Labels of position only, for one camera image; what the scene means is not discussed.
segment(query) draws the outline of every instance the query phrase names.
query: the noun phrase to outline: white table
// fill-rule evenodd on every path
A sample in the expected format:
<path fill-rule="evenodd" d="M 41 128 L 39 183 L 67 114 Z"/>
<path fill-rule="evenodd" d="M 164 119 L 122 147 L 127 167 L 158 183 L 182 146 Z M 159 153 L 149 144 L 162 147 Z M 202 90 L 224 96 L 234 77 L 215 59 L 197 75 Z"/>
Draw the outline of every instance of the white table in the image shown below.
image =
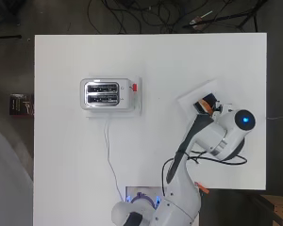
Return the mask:
<path fill-rule="evenodd" d="M 105 119 L 87 119 L 79 105 L 87 77 L 142 77 L 141 116 L 109 127 L 123 195 L 125 186 L 160 186 L 161 166 L 187 129 L 176 99 L 213 78 L 257 126 L 242 151 L 248 164 L 189 163 L 191 177 L 207 187 L 265 188 L 266 34 L 37 36 L 35 76 L 35 226 L 112 225 L 119 197 Z"/>

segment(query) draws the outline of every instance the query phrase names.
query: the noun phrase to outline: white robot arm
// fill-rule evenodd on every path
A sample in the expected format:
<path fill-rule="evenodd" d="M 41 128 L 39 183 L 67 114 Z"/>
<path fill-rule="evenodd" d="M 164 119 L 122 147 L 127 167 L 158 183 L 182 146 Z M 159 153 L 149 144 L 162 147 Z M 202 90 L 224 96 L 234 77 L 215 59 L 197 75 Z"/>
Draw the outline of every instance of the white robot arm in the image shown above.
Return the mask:
<path fill-rule="evenodd" d="M 180 144 L 167 174 L 167 193 L 157 210 L 141 202 L 119 202 L 112 210 L 117 226 L 189 226 L 198 215 L 201 199 L 187 172 L 186 163 L 197 143 L 219 160 L 229 160 L 242 149 L 244 137 L 255 127 L 255 117 L 247 110 L 222 114 L 214 121 L 198 115 Z"/>

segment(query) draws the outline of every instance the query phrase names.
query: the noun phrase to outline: white cable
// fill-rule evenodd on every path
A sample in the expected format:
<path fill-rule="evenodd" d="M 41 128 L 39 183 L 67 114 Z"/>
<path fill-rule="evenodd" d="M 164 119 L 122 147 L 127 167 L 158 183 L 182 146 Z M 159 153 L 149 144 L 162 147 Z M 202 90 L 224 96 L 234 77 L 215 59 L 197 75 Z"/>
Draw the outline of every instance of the white cable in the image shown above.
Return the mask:
<path fill-rule="evenodd" d="M 109 123 L 110 123 L 110 117 L 108 116 L 107 120 L 105 122 L 105 126 L 104 126 L 104 137 L 105 137 L 105 142 L 106 142 L 106 147 L 107 147 L 107 161 L 110 165 L 111 171 L 112 171 L 113 176 L 114 176 L 114 181 L 115 181 L 115 186 L 116 186 L 117 192 L 119 193 L 121 201 L 123 201 L 123 196 L 122 196 L 122 193 L 121 193 L 120 188 L 118 186 L 116 173 L 115 173 L 114 168 L 112 167 L 112 164 L 110 162 Z"/>
<path fill-rule="evenodd" d="M 283 119 L 283 116 L 279 116 L 279 117 L 266 117 L 266 120 L 279 120 L 279 119 Z"/>

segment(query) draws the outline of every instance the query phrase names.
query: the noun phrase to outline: red button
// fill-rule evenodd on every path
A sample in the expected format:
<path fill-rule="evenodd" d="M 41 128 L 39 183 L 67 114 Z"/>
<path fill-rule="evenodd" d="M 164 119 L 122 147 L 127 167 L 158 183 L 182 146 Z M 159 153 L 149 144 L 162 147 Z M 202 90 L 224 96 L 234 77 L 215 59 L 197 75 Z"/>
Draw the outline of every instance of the red button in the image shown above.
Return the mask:
<path fill-rule="evenodd" d="M 132 86 L 133 91 L 138 91 L 138 85 L 136 83 L 133 84 Z"/>

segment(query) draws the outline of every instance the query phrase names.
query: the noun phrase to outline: gray floor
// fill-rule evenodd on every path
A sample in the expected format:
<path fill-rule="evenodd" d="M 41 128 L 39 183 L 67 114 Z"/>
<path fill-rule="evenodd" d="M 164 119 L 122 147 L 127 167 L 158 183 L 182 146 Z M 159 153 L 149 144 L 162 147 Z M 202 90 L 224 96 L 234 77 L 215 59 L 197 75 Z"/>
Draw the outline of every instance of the gray floor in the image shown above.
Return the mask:
<path fill-rule="evenodd" d="M 141 1 L 144 6 L 156 1 Z M 203 0 L 191 0 L 188 8 L 195 8 Z M 236 0 L 223 13 L 235 13 L 248 9 L 255 0 Z M 21 25 L 0 25 L 1 35 L 21 34 L 21 40 L 0 40 L 0 114 L 8 119 L 12 128 L 24 141 L 33 156 L 33 120 L 11 119 L 8 116 L 8 97 L 11 93 L 32 93 L 34 91 L 34 36 L 39 34 L 71 35 L 96 34 L 89 24 L 86 11 L 89 0 L 33 0 L 28 1 L 19 13 Z M 197 15 L 210 10 L 218 10 L 222 0 L 210 0 L 200 10 L 182 20 L 187 24 Z M 99 0 L 93 0 L 91 19 L 103 34 L 117 34 L 119 25 Z M 268 33 L 268 82 L 267 82 L 267 115 L 276 117 L 283 115 L 283 0 L 270 0 L 258 13 L 259 31 Z M 128 33 L 138 33 L 138 24 L 129 15 L 125 15 L 125 28 Z M 250 22 L 245 26 L 246 32 L 253 32 Z M 181 29 L 178 33 L 190 33 Z M 211 25 L 206 32 L 240 32 L 233 28 Z M 142 33 L 157 34 L 159 28 L 142 23 Z M 283 196 L 283 119 L 267 122 L 267 191 L 266 193 Z"/>

